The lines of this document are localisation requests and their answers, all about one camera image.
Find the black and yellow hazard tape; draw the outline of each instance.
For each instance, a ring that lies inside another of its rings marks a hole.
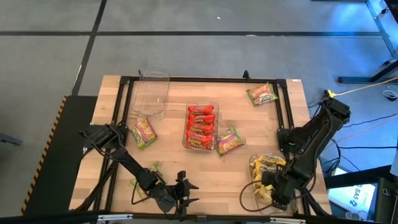
[[[48,149],[50,148],[50,143],[51,143],[51,140],[53,138],[55,129],[57,128],[57,124],[58,124],[58,121],[59,121],[59,119],[61,117],[63,106],[64,106],[66,100],[67,100],[67,96],[64,96],[63,99],[62,99],[62,103],[60,105],[60,109],[58,110],[57,116],[55,117],[55,121],[54,121],[54,123],[53,123],[53,125],[51,127],[51,132],[49,134],[49,138],[47,139],[47,142],[46,142],[46,144],[44,146],[44,151],[43,151],[42,157],[40,158],[39,164],[38,164],[38,166],[36,168],[36,171],[35,171],[35,175],[33,176],[33,181],[30,184],[29,190],[27,191],[27,195],[25,197],[24,204],[22,205],[22,208],[21,208],[21,215],[25,214],[26,206],[29,203],[29,199],[30,199],[30,196],[32,195],[32,192],[34,190],[37,178],[39,178],[39,174],[40,174],[40,171],[42,170],[44,159],[45,159],[45,157],[47,155]]]

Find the clear plastic container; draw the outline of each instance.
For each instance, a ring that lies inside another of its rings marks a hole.
[[[213,114],[216,115],[215,119],[214,119],[214,130],[212,135],[214,135],[213,138],[213,146],[211,147],[211,150],[207,150],[207,149],[198,149],[198,148],[188,148],[187,147],[187,119],[188,119],[188,107],[189,106],[207,106],[207,105],[213,105],[214,106],[214,110],[213,110]],[[218,133],[218,104],[214,103],[214,102],[189,102],[187,103],[187,108],[186,111],[187,113],[185,114],[185,123],[184,123],[184,132],[183,132],[183,137],[182,137],[182,146],[185,149],[189,149],[189,150],[193,150],[195,152],[211,152],[214,151],[217,147],[217,133]]]
[[[282,154],[272,153],[272,154],[264,154],[264,155],[265,156],[277,156],[282,159],[285,159],[285,157]],[[254,179],[255,177],[253,176],[254,167],[251,166],[251,164],[253,162],[255,162],[256,160],[258,160],[259,157],[260,157],[259,155],[253,155],[249,159],[248,167],[249,167],[250,181],[255,181],[255,179]],[[255,194],[255,191],[256,191],[256,187],[253,184],[252,185],[252,193],[255,198],[257,208],[263,208],[270,204],[270,203],[265,203],[265,201],[263,200],[263,198],[261,198],[261,196],[259,196],[258,194]],[[260,213],[262,215],[283,215],[283,214],[293,214],[296,211],[297,211],[297,202],[295,200],[291,200],[290,203],[287,205],[286,211],[283,211],[283,210],[275,208],[275,207],[269,207],[265,210],[260,211]]]
[[[140,117],[162,119],[169,97],[170,75],[165,72],[139,71],[139,82],[134,88],[131,109]]]

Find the wooden tabletop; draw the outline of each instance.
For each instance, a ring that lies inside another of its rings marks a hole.
[[[95,124],[111,122],[119,81],[120,76],[104,76],[93,116]],[[279,153],[276,136],[279,125],[275,103],[272,101],[254,107],[245,92],[257,86],[259,86],[258,83],[170,82],[165,118],[149,118],[158,139],[149,147],[138,149],[134,137],[131,134],[128,135],[126,149],[143,167],[159,162],[159,170],[168,184],[174,184],[177,172],[185,170],[189,181],[199,187],[199,190],[191,190],[190,197],[200,199],[188,207],[188,214],[261,215],[259,212],[247,212],[239,204],[240,191],[251,181],[248,171],[249,158],[255,154]],[[302,126],[309,120],[303,86],[300,80],[287,80],[287,86],[294,123],[296,126]],[[288,126],[282,90],[279,90],[279,95],[285,126]],[[119,120],[124,101],[125,94],[121,101]],[[182,138],[186,104],[190,101],[218,103],[220,106],[218,134],[222,134],[235,125],[245,145],[222,157],[215,151],[200,153],[185,149],[182,146]],[[127,125],[134,126],[140,119],[133,110],[129,110]],[[70,209],[79,206],[93,190],[98,182],[102,161],[102,156],[96,151],[91,151],[82,160]],[[133,178],[130,172],[119,165],[111,211],[162,213],[154,200],[131,205],[133,186],[130,181]],[[104,208],[107,192],[106,185],[100,208]],[[312,194],[323,209],[330,213],[330,204],[319,162],[317,182]],[[244,194],[243,203],[247,208],[257,208],[250,190]],[[275,208],[269,208],[265,213],[272,214],[276,211]],[[303,213],[301,200],[298,201],[298,211]]]

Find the red candy wrapper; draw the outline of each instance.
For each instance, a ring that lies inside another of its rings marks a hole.
[[[214,135],[201,136],[187,131],[187,148],[211,150]]]
[[[214,110],[213,105],[207,105],[207,106],[189,106],[188,111],[195,115],[210,115]]]
[[[188,114],[188,120],[193,121],[198,124],[201,124],[201,125],[212,124],[215,118],[216,118],[216,115],[214,115],[214,114],[199,115],[199,116],[195,116],[193,114]]]
[[[211,132],[214,130],[214,124],[200,125],[193,121],[188,120],[187,121],[187,130],[189,130],[195,134],[200,134],[200,135],[206,136],[206,135],[211,134]]]

